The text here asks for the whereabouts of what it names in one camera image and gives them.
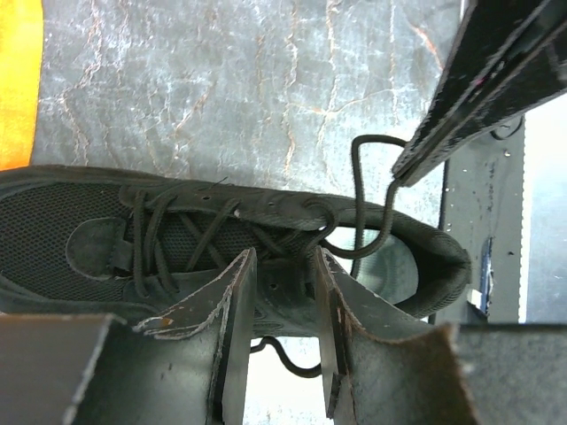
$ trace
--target shoe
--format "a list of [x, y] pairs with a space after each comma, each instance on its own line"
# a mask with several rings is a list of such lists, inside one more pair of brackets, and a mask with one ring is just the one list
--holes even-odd
[[[366, 203], [365, 227], [384, 208]], [[399, 308], [434, 313], [462, 292], [469, 257], [449, 235], [393, 212], [419, 283]], [[255, 336], [316, 334], [310, 258], [351, 198], [131, 171], [31, 166], [0, 173], [0, 311], [116, 313], [136, 323], [187, 297], [242, 250], [258, 255]]]

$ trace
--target black mesh upper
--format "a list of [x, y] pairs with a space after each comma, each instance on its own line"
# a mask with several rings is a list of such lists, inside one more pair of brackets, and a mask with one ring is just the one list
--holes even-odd
[[[0, 202], [0, 273], [27, 290], [47, 298], [81, 301], [118, 301], [128, 281], [90, 280], [76, 273], [66, 261], [66, 243], [85, 220], [122, 217], [129, 220], [131, 210], [118, 199], [118, 185], [56, 183], [26, 190]], [[213, 215], [190, 213], [201, 232]], [[262, 227], [273, 239], [287, 229]], [[313, 237], [305, 233], [285, 248], [298, 252]], [[132, 240], [131, 223], [126, 239]], [[165, 215], [159, 232], [170, 271], [182, 272], [198, 241], [174, 213]], [[228, 219], [213, 239], [214, 246], [230, 262], [251, 246], [258, 252], [265, 247], [236, 219]], [[195, 270], [216, 268], [207, 251]]]

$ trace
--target yellow object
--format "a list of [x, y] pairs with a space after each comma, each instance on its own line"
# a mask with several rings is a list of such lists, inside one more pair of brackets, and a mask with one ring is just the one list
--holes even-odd
[[0, 170], [29, 164], [42, 50], [42, 0], [0, 0]]

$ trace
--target yellow cloth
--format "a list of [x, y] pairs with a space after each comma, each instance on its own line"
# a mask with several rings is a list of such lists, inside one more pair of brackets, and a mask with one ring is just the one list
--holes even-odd
[[29, 164], [42, 50], [42, 0], [0, 0], [0, 170]]

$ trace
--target scratched surface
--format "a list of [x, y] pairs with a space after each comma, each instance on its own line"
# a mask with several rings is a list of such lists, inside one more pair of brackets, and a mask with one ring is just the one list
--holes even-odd
[[[33, 162], [352, 195], [351, 140], [411, 137], [459, 3], [43, 0]], [[368, 200], [382, 203], [398, 153], [363, 149]], [[436, 224], [441, 180], [402, 190], [397, 209]], [[317, 361], [313, 341], [287, 346]], [[255, 356], [245, 423], [323, 423], [320, 382]]]

